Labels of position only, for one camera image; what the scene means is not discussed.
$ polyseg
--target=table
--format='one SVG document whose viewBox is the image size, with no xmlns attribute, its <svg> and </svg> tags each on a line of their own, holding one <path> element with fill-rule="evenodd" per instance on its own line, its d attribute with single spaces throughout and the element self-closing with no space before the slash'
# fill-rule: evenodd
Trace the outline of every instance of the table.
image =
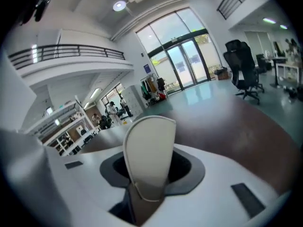
<svg viewBox="0 0 303 227">
<path fill-rule="evenodd" d="M 278 83 L 278 75 L 277 75 L 277 68 L 276 68 L 276 61 L 277 60 L 286 60 L 286 57 L 268 57 L 268 58 L 262 58 L 263 60 L 272 60 L 274 62 L 274 68 L 275 68 L 275 82 L 271 83 L 270 85 L 273 88 L 279 88 L 280 85 Z"/>
<path fill-rule="evenodd" d="M 233 159 L 278 193 L 291 188 L 301 162 L 299 148 L 276 122 L 244 100 L 220 95 L 160 115 L 176 120 L 176 144 Z M 121 146 L 129 127 L 101 131 L 78 154 Z"/>
<path fill-rule="evenodd" d="M 282 66 L 284 68 L 284 78 L 286 78 L 286 74 L 285 74 L 285 69 L 286 68 L 295 68 L 295 69 L 297 69 L 297 82 L 298 82 L 298 85 L 301 84 L 302 69 L 303 69 L 302 61 L 295 61 L 295 62 L 287 61 L 286 63 L 277 63 L 276 64 L 276 70 L 277 71 L 278 71 L 278 66 Z"/>
</svg>

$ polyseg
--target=door frame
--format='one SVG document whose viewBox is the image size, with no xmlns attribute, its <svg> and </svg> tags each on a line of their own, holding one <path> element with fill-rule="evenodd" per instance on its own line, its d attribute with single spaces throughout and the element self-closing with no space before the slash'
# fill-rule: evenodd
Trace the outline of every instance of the door frame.
<svg viewBox="0 0 303 227">
<path fill-rule="evenodd" d="M 197 50 L 197 52 L 198 52 L 198 55 L 199 55 L 199 57 L 200 57 L 200 60 L 201 60 L 201 62 L 202 62 L 202 64 L 203 64 L 203 68 L 204 68 L 204 70 L 205 70 L 206 77 L 207 77 L 205 80 L 197 81 L 197 78 L 196 78 L 196 76 L 195 76 L 195 71 L 193 70 L 192 65 L 191 65 L 191 62 L 190 62 L 190 60 L 189 60 L 189 58 L 188 58 L 188 55 L 187 55 L 186 51 L 184 50 L 184 48 L 183 48 L 183 46 L 182 46 L 182 44 L 185 44 L 185 43 L 187 43 L 187 42 L 189 42 L 189 41 L 192 41 L 192 42 L 194 43 L 195 48 L 196 48 L 196 50 Z M 169 50 L 171 50 L 171 49 L 173 49 L 173 48 L 175 48 L 175 47 L 178 47 L 178 48 L 179 48 L 180 53 L 181 53 L 181 55 L 183 56 L 183 59 L 185 60 L 185 63 L 186 63 L 185 66 L 188 68 L 189 73 L 190 73 L 190 76 L 191 76 L 192 81 L 193 81 L 193 84 L 188 85 L 188 86 L 186 86 L 186 87 L 183 86 L 183 83 L 182 83 L 182 81 L 181 81 L 181 79 L 180 79 L 180 77 L 179 77 L 177 68 L 176 68 L 174 62 L 172 61 L 172 59 L 171 59 L 171 57 L 170 57 L 170 54 L 168 53 Z M 185 89 L 187 89 L 187 88 L 190 88 L 190 87 L 199 85 L 199 84 L 201 84 L 201 83 L 203 83 L 203 82 L 207 82 L 207 81 L 210 81 L 210 80 L 211 80 L 210 75 L 209 75 L 209 71 L 208 71 L 208 68 L 207 68 L 207 65 L 206 65 L 206 62 L 205 62 L 204 57 L 203 57 L 203 55 L 202 55 L 202 53 L 201 53 L 201 51 L 200 51 L 200 48 L 199 48 L 199 46 L 198 46 L 198 43 L 195 41 L 195 38 L 189 38 L 189 39 L 187 39 L 187 40 L 184 40 L 184 41 L 182 41 L 182 42 L 179 42 L 179 43 L 177 43 L 177 44 L 175 44 L 175 45 L 173 45 L 173 46 L 171 46 L 171 47 L 165 49 L 165 53 L 167 54 L 168 59 L 169 59 L 171 65 L 172 65 L 172 67 L 173 67 L 173 71 L 174 71 L 174 73 L 175 73 L 175 75 L 176 75 L 176 78 L 177 78 L 177 80 L 178 80 L 178 83 L 179 83 L 180 88 L 181 88 L 182 91 L 185 90 Z"/>
</svg>

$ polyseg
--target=red bag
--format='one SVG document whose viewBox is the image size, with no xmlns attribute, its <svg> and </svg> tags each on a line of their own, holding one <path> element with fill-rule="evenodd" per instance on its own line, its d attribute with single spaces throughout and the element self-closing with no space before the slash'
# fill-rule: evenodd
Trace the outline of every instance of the red bag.
<svg viewBox="0 0 303 227">
<path fill-rule="evenodd" d="M 159 97 L 160 97 L 161 100 L 163 100 L 163 99 L 166 98 L 166 96 L 164 94 L 162 94 L 162 93 L 158 93 L 158 95 L 159 95 Z"/>
</svg>

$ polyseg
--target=fluorescent light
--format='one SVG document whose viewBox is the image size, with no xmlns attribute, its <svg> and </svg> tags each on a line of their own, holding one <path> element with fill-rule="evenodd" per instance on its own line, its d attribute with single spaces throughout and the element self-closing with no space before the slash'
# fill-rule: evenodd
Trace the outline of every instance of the fluorescent light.
<svg viewBox="0 0 303 227">
<path fill-rule="evenodd" d="M 268 23 L 270 23 L 270 24 L 275 24 L 275 23 L 276 23 L 276 22 L 273 21 L 272 19 L 269 19 L 269 18 L 266 18 L 266 17 L 263 19 L 263 21 L 268 22 Z"/>
<path fill-rule="evenodd" d="M 47 111 L 48 115 L 50 115 L 53 112 L 53 109 L 51 107 L 49 107 L 46 109 L 46 111 Z"/>
<path fill-rule="evenodd" d="M 90 96 L 90 99 L 94 97 L 94 95 L 98 92 L 99 88 L 96 88 L 93 94 Z"/>
<path fill-rule="evenodd" d="M 38 62 L 38 58 L 37 58 L 37 45 L 34 44 L 32 45 L 32 54 L 33 54 L 33 63 L 37 63 Z"/>
<path fill-rule="evenodd" d="M 126 2 L 124 1 L 118 1 L 113 5 L 113 10 L 117 12 L 122 11 L 125 8 L 126 8 Z"/>
<path fill-rule="evenodd" d="M 84 109 L 86 109 L 88 105 L 89 105 L 89 103 L 86 103 L 85 106 L 84 106 Z"/>
</svg>

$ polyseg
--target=gray floor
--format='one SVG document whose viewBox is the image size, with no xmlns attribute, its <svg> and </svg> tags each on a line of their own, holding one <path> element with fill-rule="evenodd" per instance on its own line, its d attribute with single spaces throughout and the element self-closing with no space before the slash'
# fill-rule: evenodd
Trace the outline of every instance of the gray floor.
<svg viewBox="0 0 303 227">
<path fill-rule="evenodd" d="M 265 88 L 265 93 L 259 93 L 260 105 L 256 100 L 246 97 L 245 101 L 268 115 L 278 123 L 300 147 L 303 144 L 303 102 L 299 100 L 290 101 L 289 96 L 282 88 L 275 89 L 269 84 L 274 82 L 272 72 L 260 75 L 260 83 Z M 279 82 L 281 85 L 295 85 L 286 80 Z M 144 113 L 144 116 L 161 114 L 168 110 L 188 107 L 202 100 L 217 97 L 221 94 L 235 94 L 237 88 L 230 80 L 210 81 L 182 92 L 170 95 L 167 101 L 154 105 Z"/>
</svg>

